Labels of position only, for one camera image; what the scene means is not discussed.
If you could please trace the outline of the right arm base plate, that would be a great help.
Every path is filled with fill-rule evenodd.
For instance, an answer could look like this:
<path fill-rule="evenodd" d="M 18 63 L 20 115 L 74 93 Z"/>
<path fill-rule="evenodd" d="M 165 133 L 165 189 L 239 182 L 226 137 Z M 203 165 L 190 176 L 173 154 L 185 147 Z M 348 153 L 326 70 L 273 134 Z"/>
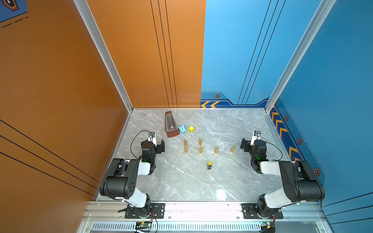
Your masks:
<path fill-rule="evenodd" d="M 244 219 L 283 219 L 283 213 L 280 208 L 272 209 L 266 205 L 259 207 L 257 203 L 241 204 Z"/>

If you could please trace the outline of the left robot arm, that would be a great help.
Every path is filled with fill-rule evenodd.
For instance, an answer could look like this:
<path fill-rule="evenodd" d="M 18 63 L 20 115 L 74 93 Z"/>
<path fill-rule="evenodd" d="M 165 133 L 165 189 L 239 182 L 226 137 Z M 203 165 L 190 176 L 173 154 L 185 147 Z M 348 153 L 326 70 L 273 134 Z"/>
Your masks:
<path fill-rule="evenodd" d="M 138 159 L 113 159 L 104 175 L 99 192 L 101 196 L 128 204 L 128 209 L 140 218 L 153 216 L 150 196 L 140 191 L 138 176 L 152 175 L 155 159 L 165 151 L 165 142 L 156 145 L 151 140 L 141 143 L 142 156 Z"/>

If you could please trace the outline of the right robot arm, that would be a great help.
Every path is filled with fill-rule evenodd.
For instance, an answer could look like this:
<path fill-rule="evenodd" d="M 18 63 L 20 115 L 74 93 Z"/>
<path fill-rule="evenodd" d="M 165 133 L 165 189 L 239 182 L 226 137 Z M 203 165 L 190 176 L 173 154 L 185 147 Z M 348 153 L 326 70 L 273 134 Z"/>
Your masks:
<path fill-rule="evenodd" d="M 285 206 L 324 199 L 325 190 L 307 161 L 269 161 L 267 142 L 260 139 L 242 139 L 240 148 L 250 154 L 256 173 L 279 176 L 282 180 L 280 189 L 259 196 L 256 206 L 250 210 L 253 217 L 280 217 Z"/>

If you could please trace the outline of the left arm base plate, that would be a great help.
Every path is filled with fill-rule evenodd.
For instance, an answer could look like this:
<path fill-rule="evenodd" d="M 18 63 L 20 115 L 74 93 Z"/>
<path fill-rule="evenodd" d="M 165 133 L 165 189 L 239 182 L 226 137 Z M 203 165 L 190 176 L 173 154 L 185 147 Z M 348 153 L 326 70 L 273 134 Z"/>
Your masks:
<path fill-rule="evenodd" d="M 125 218 L 142 218 L 142 219 L 151 219 L 155 217 L 156 219 L 163 219 L 165 213 L 165 204 L 164 203 L 150 203 L 145 205 L 143 208 L 131 207 L 128 205 L 125 209 Z"/>

